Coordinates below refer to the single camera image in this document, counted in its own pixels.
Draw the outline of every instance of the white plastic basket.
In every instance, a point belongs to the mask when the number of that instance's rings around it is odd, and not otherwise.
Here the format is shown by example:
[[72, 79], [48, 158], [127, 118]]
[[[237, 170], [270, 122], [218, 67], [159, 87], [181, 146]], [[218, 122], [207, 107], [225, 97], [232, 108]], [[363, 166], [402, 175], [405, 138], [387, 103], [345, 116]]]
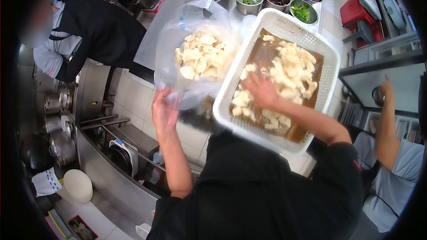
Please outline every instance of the white plastic basket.
[[296, 156], [305, 152], [313, 139], [313, 135], [307, 133], [301, 144], [286, 140], [283, 136], [274, 136], [260, 128], [235, 118], [230, 115], [229, 107], [233, 99], [234, 91], [240, 81], [240, 73], [246, 65], [249, 55], [260, 35], [262, 28], [279, 38], [296, 43], [297, 45], [317, 52], [324, 56], [322, 72], [318, 84], [318, 95], [315, 110], [326, 113], [332, 94], [340, 65], [340, 55], [328, 41], [318, 33], [310, 33], [304, 25], [291, 15], [285, 14], [273, 8], [265, 8], [248, 32], [232, 66], [221, 86], [220, 92], [213, 104], [213, 115], [222, 125], [230, 128], [233, 133], [253, 141], [261, 146], [271, 149], [277, 153], [287, 156]]

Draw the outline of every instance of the metal pipe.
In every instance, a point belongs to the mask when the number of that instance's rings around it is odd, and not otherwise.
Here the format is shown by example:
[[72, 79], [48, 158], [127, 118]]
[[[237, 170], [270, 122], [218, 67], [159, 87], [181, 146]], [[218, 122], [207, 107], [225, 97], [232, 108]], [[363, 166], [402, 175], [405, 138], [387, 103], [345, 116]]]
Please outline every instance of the metal pipe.
[[93, 128], [97, 128], [97, 127], [102, 127], [103, 125], [113, 125], [113, 124], [119, 124], [122, 122], [127, 122], [130, 121], [131, 119], [126, 118], [123, 120], [114, 120], [114, 121], [109, 121], [109, 122], [104, 122], [104, 123], [100, 123], [100, 124], [93, 124], [93, 125], [88, 125], [88, 126], [84, 126], [81, 129], [82, 130], [88, 130], [88, 129], [93, 129]]
[[[104, 128], [105, 131], [107, 131], [110, 135], [114, 136], [116, 139], [120, 139], [119, 137], [117, 137], [112, 131], [110, 131], [107, 127], [105, 127], [104, 125], [102, 125], [102, 128]], [[149, 163], [153, 164], [154, 166], [156, 166], [157, 168], [161, 169], [162, 171], [166, 172], [166, 169], [163, 168], [162, 166], [157, 165], [156, 163], [154, 163], [154, 161], [152, 161], [151, 159], [147, 158], [146, 156], [143, 156], [140, 152], [137, 153], [140, 157], [142, 157], [143, 159], [145, 159], [146, 161], [148, 161]]]
[[110, 118], [117, 118], [117, 117], [119, 117], [119, 115], [114, 114], [114, 115], [110, 115], [110, 116], [105, 116], [105, 117], [96, 118], [96, 119], [93, 119], [93, 120], [84, 120], [84, 121], [81, 121], [81, 122], [80, 122], [80, 125], [82, 125], [82, 124], [87, 124], [87, 123], [90, 123], [90, 122], [92, 122], [92, 121], [97, 121], [97, 120], [106, 120], [106, 119], [110, 119]]

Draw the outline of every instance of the gray shirt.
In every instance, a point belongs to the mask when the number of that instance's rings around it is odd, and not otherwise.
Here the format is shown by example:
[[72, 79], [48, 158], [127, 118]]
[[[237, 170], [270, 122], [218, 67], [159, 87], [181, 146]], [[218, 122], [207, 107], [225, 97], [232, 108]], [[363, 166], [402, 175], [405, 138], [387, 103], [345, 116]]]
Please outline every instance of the gray shirt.
[[[375, 157], [375, 139], [365, 133], [360, 133], [355, 142], [359, 156], [359, 165], [368, 169], [373, 167]], [[401, 140], [398, 155], [389, 170], [381, 165], [372, 189], [400, 216], [418, 180], [424, 155], [424, 146]], [[388, 232], [397, 221], [389, 207], [377, 196], [369, 196], [363, 205], [363, 212], [378, 227], [378, 231]]]
[[[55, 29], [61, 22], [62, 12], [64, 11], [65, 3], [52, 0], [51, 4], [57, 9], [53, 12], [53, 27]], [[77, 50], [78, 45], [82, 41], [80, 36], [70, 35], [66, 32], [51, 32], [51, 35], [58, 37], [67, 37], [61, 41], [53, 41], [48, 39], [40, 47], [33, 49], [34, 62], [43, 72], [50, 77], [55, 78], [62, 66], [64, 59], [68, 60], [70, 55]]]

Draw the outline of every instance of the hand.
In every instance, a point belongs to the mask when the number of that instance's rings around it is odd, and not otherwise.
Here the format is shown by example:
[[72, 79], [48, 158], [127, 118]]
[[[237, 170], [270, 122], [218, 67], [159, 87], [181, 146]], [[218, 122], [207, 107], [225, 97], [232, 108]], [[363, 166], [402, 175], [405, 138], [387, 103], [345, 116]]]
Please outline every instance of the hand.
[[389, 77], [386, 75], [386, 80], [381, 84], [381, 93], [383, 95], [392, 95], [393, 93], [393, 84], [390, 81]]
[[156, 91], [153, 104], [151, 105], [153, 123], [158, 132], [175, 130], [178, 120], [178, 110], [170, 109], [164, 100], [169, 93], [169, 87], [162, 91]]
[[242, 86], [248, 89], [254, 96], [254, 107], [257, 109], [274, 110], [279, 100], [279, 95], [270, 78], [264, 78], [260, 72], [258, 76], [254, 72], [249, 72], [249, 78], [251, 81], [243, 81]]

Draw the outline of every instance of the brown oil-soaked paper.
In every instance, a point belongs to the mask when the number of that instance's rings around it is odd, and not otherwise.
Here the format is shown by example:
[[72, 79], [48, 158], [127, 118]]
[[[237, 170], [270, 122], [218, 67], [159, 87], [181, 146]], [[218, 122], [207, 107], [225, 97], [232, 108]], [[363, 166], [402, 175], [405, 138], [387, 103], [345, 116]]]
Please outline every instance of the brown oil-soaked paper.
[[[274, 36], [274, 41], [271, 43], [271, 41], [264, 41], [263, 36], [264, 35], [272, 35]], [[255, 45], [251, 51], [251, 54], [249, 55], [247, 64], [254, 64], [257, 66], [257, 71], [261, 68], [270, 69], [274, 67], [273, 63], [271, 62], [275, 57], [278, 56], [278, 51], [276, 50], [276, 47], [279, 46], [279, 42], [286, 41], [290, 42], [281, 38], [278, 38], [277, 36], [271, 34], [264, 28], [261, 30], [260, 36], [255, 42]], [[322, 72], [323, 67], [323, 58], [319, 53], [316, 53], [314, 51], [308, 50], [305, 48], [310, 54], [312, 54], [315, 59], [316, 63], [314, 64], [315, 71], [312, 73], [312, 80], [319, 83], [320, 81], [320, 74]], [[302, 105], [307, 106], [309, 108], [314, 109], [314, 106], [316, 104], [317, 100], [317, 93], [318, 88], [313, 92], [310, 99], [304, 99]], [[230, 114], [232, 113], [233, 106], [230, 106]], [[285, 139], [295, 142], [295, 143], [301, 143], [304, 140], [305, 135], [307, 134], [307, 130], [304, 130], [296, 124], [295, 122], [291, 121], [291, 127], [289, 130], [285, 131], [283, 128], [279, 128], [278, 130], [267, 130], [264, 128], [264, 123], [267, 121], [267, 119], [262, 118], [260, 113], [255, 113], [256, 121], [253, 122], [249, 117], [240, 115], [238, 118], [243, 120], [244, 122], [254, 125], [270, 134], [276, 135], [276, 136], [284, 136]]]

